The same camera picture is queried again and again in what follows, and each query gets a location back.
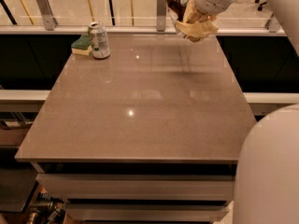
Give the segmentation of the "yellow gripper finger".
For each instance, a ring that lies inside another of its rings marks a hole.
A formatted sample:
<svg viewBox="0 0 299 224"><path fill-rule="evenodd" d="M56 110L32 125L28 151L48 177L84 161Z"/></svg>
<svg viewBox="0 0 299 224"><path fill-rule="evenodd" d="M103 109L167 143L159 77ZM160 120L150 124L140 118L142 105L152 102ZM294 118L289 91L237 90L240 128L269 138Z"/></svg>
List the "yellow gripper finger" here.
<svg viewBox="0 0 299 224"><path fill-rule="evenodd" d="M178 21L176 26L186 36L196 39L214 35L219 30L219 28L210 20L203 22L196 21L195 23Z"/></svg>
<svg viewBox="0 0 299 224"><path fill-rule="evenodd" d="M199 11L196 7L196 4L194 0L189 0L184 12L183 21L185 23L196 23L199 22L205 22L205 21L214 21L217 17L213 15L205 14L201 11Z"/></svg>

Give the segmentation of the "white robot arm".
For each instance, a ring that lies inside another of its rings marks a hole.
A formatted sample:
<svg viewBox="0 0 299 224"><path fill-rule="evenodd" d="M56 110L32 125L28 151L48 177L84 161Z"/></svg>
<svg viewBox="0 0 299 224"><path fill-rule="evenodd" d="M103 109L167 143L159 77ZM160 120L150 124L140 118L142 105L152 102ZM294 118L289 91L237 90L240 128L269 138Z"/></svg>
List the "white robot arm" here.
<svg viewBox="0 0 299 224"><path fill-rule="evenodd" d="M299 0L266 0L299 53ZM299 224L299 105L250 130L235 176L233 224Z"/></svg>

